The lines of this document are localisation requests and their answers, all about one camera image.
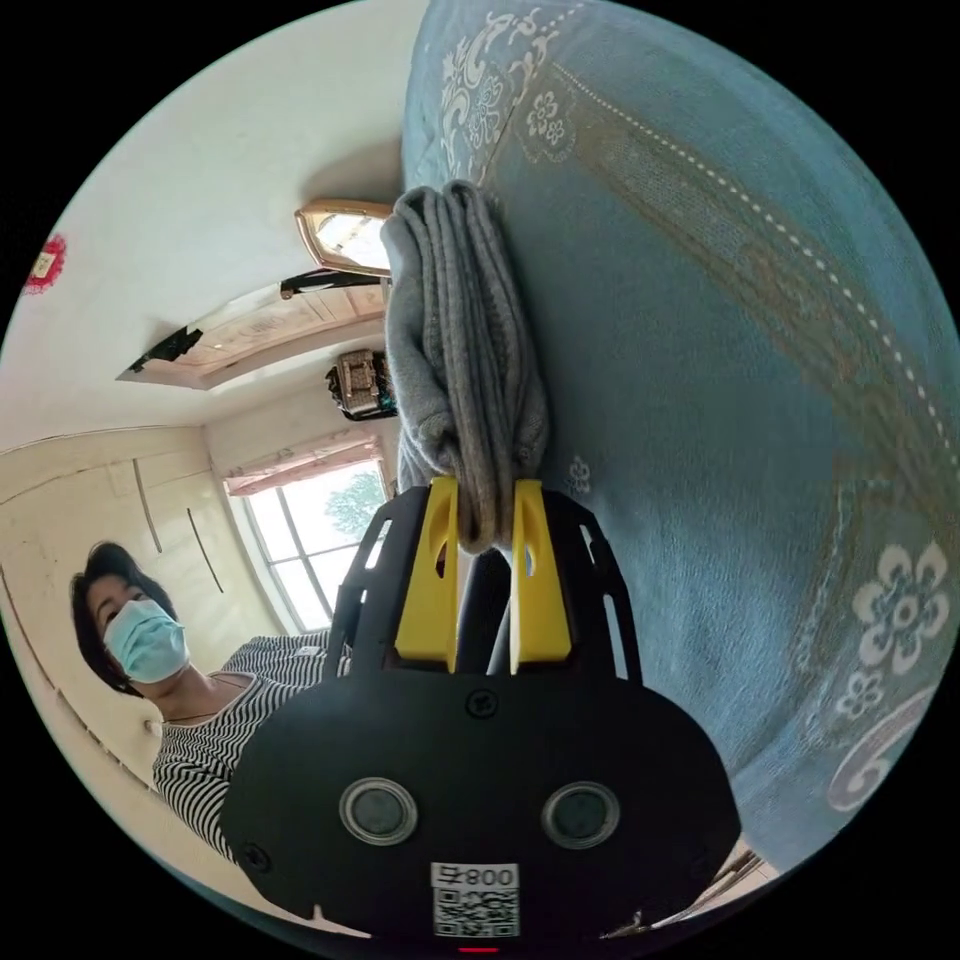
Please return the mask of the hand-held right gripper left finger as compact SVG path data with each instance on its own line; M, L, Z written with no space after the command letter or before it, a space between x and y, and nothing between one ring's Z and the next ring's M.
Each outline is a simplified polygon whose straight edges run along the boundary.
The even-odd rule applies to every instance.
M410 663L454 671L458 627L458 484L436 477L416 540L394 648Z

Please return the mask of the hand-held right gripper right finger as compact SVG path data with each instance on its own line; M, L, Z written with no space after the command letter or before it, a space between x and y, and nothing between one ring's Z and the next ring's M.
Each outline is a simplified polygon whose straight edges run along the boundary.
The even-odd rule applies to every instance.
M510 591L510 672L566 662L572 652L542 484L514 488Z

